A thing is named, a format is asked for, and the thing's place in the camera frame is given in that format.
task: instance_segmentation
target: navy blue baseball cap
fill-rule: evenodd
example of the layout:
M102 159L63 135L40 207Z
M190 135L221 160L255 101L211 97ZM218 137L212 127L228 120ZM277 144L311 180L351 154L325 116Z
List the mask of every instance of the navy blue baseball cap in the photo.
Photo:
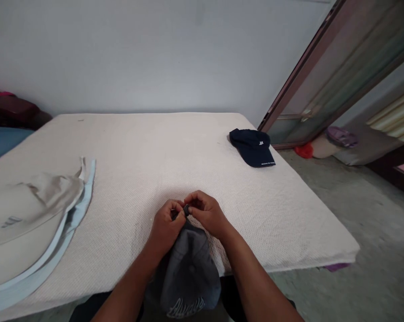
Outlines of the navy blue baseball cap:
M275 165L274 157L269 151L270 138L266 133L235 129L229 133L229 139L249 166L262 168Z

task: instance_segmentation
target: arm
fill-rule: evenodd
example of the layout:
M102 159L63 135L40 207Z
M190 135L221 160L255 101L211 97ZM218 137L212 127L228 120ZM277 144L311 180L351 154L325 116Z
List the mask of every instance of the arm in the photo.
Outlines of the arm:
M226 250L248 321L292 321L303 319L281 293L238 231L229 223L218 202L201 191L184 199L189 212Z
M168 200L156 213L150 237L113 292L96 313L92 322L135 321L144 299L145 288L160 260L171 249L185 223L184 204ZM172 221L171 211L179 212Z

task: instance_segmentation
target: cap visor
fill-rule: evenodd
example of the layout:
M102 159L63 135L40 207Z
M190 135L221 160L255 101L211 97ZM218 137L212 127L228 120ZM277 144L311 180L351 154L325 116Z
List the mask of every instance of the cap visor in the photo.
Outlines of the cap visor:
M253 168L275 165L274 157L269 149L238 148L245 163Z

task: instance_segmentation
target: textured white bed cover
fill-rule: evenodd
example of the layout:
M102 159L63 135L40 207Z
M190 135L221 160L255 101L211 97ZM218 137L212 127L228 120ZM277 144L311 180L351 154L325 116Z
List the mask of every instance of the textured white bed cover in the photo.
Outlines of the textured white bed cover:
M0 321L111 290L157 209L197 189L218 200L269 272L354 262L359 246L333 213L273 148L275 166L248 166L227 140L235 128L254 129L235 113L65 114L2 156L0 185L76 173L80 156L96 158L97 170L92 202L58 266ZM220 275L230 273L209 238Z

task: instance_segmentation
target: forearm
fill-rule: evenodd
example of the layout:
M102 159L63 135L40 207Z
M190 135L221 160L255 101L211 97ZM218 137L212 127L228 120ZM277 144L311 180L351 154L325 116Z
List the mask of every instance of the forearm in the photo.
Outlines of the forearm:
M145 289L159 261L144 250L129 267L92 322L136 321Z
M303 321L232 226L226 229L220 242L226 250L250 322Z

